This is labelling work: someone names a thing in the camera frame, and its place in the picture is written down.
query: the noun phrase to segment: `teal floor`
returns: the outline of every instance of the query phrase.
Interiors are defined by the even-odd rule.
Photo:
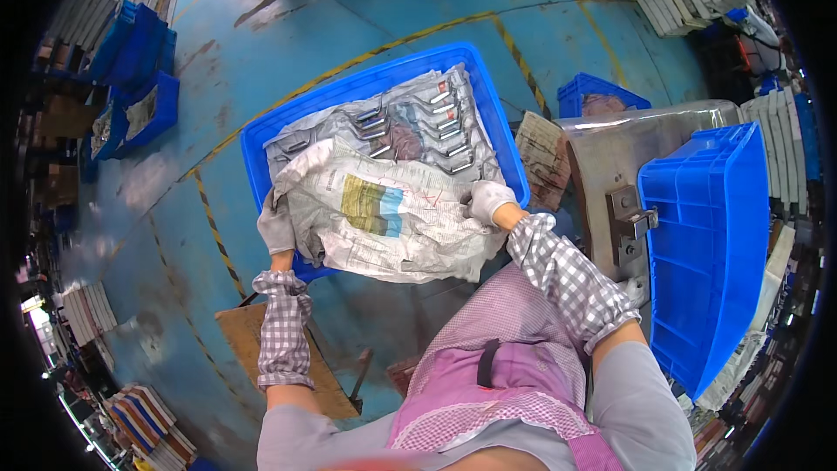
[[[631,0],[178,0],[178,124],[145,149],[101,164],[99,181],[82,188],[78,231],[61,265],[68,285],[105,286],[120,323],[105,335],[117,381],[154,386],[221,469],[255,469],[265,401],[215,324],[214,313],[241,297],[208,225],[196,166],[249,294],[269,259],[236,132],[346,62],[483,12],[497,14],[555,116],[556,90],[577,72],[622,82],[654,107],[706,98],[685,42],[656,37]],[[330,80],[468,41],[486,62],[508,120],[520,121],[521,110],[539,111],[538,103],[493,17],[480,18],[428,30]],[[361,351],[375,351],[361,388],[363,415],[342,426],[398,407],[383,370],[419,354],[474,288],[459,280],[378,283],[350,273],[311,285],[322,351],[347,391]]]

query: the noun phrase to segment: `pink apron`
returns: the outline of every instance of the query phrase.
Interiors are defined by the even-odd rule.
[[[584,416],[577,347],[543,293],[517,266],[504,267],[430,343],[387,447],[441,453],[519,419],[566,440],[581,471],[621,471]]]

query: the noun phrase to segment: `person's left hand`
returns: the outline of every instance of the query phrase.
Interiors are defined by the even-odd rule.
[[[294,226],[291,224],[288,209],[288,197],[282,195],[275,200],[273,188],[270,188],[270,192],[265,197],[256,226],[271,256],[296,248]]]

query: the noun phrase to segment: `brown board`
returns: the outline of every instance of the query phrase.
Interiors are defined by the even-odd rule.
[[[266,309],[267,303],[262,303],[215,313],[215,321],[224,333],[224,338],[254,386],[259,376],[256,363],[259,360],[259,337]],[[306,339],[311,359],[308,376],[314,381],[314,396],[323,414],[334,419],[359,416],[311,340],[308,329]]]

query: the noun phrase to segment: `gloved hand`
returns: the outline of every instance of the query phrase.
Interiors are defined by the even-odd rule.
[[[270,188],[270,192],[265,197],[256,227],[262,235],[262,240],[265,241],[269,254],[273,255],[296,248],[294,226],[290,223],[288,197],[282,195],[278,200],[274,200],[273,188]]]
[[[518,208],[515,192],[510,187],[492,181],[476,181],[471,189],[468,214],[486,225],[497,225],[494,213],[503,204],[514,204]]]

